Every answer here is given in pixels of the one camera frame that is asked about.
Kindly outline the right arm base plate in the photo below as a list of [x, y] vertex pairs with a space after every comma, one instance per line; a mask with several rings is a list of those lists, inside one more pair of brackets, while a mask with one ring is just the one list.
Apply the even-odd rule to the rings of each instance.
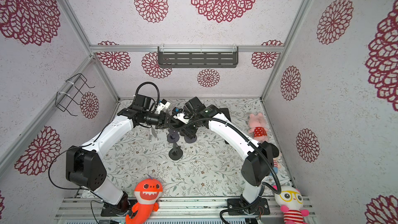
[[247, 207], [249, 203], [247, 203], [244, 199], [241, 198], [229, 198], [227, 199], [227, 208], [228, 214], [237, 216], [237, 215], [269, 215], [271, 213], [268, 201], [266, 198], [261, 198], [256, 203], [253, 203], [250, 207]]

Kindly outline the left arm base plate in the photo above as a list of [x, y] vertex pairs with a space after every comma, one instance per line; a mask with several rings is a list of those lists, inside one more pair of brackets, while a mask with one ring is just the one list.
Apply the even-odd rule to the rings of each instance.
[[109, 203], [104, 202], [101, 211], [101, 217], [124, 217], [128, 214], [130, 210], [129, 201], [122, 202], [118, 205], [111, 205]]

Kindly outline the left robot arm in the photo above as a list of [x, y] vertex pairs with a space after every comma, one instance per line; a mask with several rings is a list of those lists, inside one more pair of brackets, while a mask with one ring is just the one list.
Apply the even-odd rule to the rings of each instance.
[[137, 95], [133, 103], [117, 113], [99, 134], [81, 146], [72, 146], [66, 152], [66, 179], [84, 187], [108, 205], [121, 212], [129, 207], [128, 194], [107, 178], [103, 159], [108, 151], [136, 126], [146, 125], [155, 129], [167, 127], [167, 109], [170, 102], [163, 99], [149, 110], [149, 97]]

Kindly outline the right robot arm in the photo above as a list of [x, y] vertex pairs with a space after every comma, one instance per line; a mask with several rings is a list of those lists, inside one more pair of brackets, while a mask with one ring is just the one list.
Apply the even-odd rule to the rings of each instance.
[[200, 127], [222, 137], [241, 157], [242, 177], [245, 187], [242, 193], [247, 203], [253, 203], [263, 195], [263, 188], [281, 194], [282, 186], [274, 171], [273, 145], [260, 143], [241, 131], [225, 115], [225, 111], [205, 106], [197, 97], [190, 99], [184, 108], [175, 108], [167, 117], [168, 128], [179, 131], [188, 138], [196, 135]]

